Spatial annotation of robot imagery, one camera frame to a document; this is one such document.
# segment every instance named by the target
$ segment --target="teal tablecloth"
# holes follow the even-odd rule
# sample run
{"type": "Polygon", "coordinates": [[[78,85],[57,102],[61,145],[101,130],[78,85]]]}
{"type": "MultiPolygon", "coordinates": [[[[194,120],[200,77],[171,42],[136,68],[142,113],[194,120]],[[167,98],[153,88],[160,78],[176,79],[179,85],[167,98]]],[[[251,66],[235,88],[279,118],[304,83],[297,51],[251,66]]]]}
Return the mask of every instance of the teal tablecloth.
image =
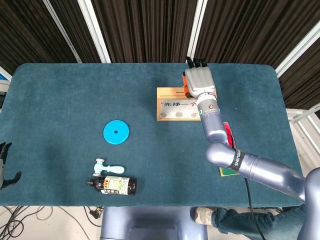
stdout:
{"type": "MultiPolygon", "coordinates": [[[[267,65],[209,64],[218,104],[237,147],[301,172],[279,81],[267,65]]],[[[220,177],[205,159],[201,122],[157,122],[157,87],[182,86],[184,63],[24,64],[14,73],[0,113],[0,142],[12,142],[5,177],[21,180],[0,192],[1,205],[247,206],[244,179],[220,177]],[[130,136],[108,144],[111,120],[130,136]],[[135,196],[87,186],[96,158],[125,166],[135,196]]],[[[250,182],[254,206],[300,204],[250,182]]]]}

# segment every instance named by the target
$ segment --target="dark glass bottle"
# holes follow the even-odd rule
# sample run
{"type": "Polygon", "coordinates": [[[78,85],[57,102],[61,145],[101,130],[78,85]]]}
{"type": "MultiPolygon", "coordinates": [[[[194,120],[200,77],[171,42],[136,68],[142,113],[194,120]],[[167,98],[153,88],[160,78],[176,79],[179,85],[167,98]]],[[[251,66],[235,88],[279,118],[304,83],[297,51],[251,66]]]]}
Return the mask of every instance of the dark glass bottle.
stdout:
{"type": "Polygon", "coordinates": [[[135,195],[137,191],[137,180],[131,177],[98,176],[87,184],[102,194],[135,195]]]}

